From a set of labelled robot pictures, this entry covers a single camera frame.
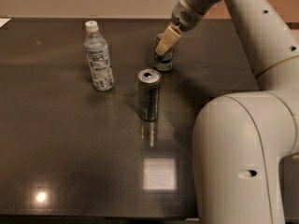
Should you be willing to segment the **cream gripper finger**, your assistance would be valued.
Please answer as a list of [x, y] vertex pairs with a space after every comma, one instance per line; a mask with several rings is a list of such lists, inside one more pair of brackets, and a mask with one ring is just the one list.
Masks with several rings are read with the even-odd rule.
[[170, 23], [156, 46], [155, 52], [158, 55], [164, 55], [181, 39], [181, 34], [179, 26]]

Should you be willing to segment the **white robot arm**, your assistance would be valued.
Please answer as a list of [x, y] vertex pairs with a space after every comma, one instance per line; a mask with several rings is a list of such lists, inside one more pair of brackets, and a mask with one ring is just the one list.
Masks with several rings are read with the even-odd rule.
[[267, 0], [178, 0], [156, 49], [164, 54], [225, 2], [257, 91], [206, 104], [193, 129], [201, 224], [285, 224], [279, 166], [298, 151], [298, 41]]

